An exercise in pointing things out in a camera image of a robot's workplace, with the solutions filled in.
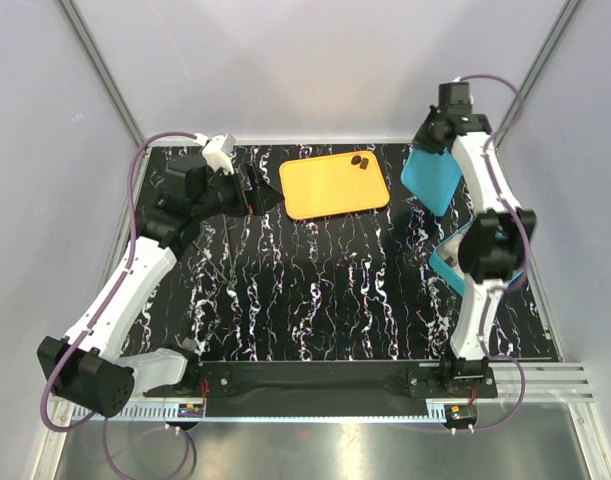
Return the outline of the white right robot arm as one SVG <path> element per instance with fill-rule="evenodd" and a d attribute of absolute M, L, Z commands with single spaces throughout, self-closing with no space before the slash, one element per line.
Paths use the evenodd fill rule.
<path fill-rule="evenodd" d="M 436 380 L 455 397 L 492 383 L 487 376 L 491 329 L 502 297 L 530 263 L 537 224 L 535 212 L 521 206 L 504 177 L 496 153 L 497 133 L 486 115 L 475 112 L 469 81 L 459 77 L 439 85 L 438 103 L 413 139 L 421 151 L 454 158 L 474 212 L 458 247 L 465 284 L 459 318 Z"/>

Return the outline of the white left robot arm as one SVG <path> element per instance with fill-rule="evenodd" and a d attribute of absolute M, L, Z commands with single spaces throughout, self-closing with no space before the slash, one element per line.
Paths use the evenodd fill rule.
<path fill-rule="evenodd" d="M 132 397 L 158 387 L 193 394 L 201 382 L 201 372 L 189 364 L 193 353 L 172 347 L 123 357 L 127 334 L 153 291 L 196 241 L 203 222 L 220 215 L 262 216 L 283 200 L 254 164 L 226 173 L 200 154 L 174 158 L 98 297 L 61 338 L 47 336 L 39 344 L 37 357 L 47 381 L 42 398 L 56 395 L 111 418 Z"/>

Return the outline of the teal tin box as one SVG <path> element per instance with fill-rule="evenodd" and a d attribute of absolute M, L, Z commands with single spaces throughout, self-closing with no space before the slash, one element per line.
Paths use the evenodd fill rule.
<path fill-rule="evenodd" d="M 431 268 L 457 293 L 465 293 L 465 280 L 471 278 L 476 286 L 485 281 L 499 281 L 495 290 L 511 289 L 511 284 L 520 278 L 525 270 L 527 247 L 533 227 L 524 226 L 524 234 L 510 222 L 475 219 L 456 232 L 464 237 L 459 246 L 460 271 L 451 269 L 438 257 L 438 246 L 430 256 Z"/>

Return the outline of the teal tin lid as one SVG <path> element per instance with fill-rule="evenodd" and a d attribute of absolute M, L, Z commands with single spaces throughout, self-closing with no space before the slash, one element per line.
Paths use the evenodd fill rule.
<path fill-rule="evenodd" d="M 411 149 L 400 180 L 433 215 L 443 216 L 460 183 L 462 172 L 451 153 Z"/>

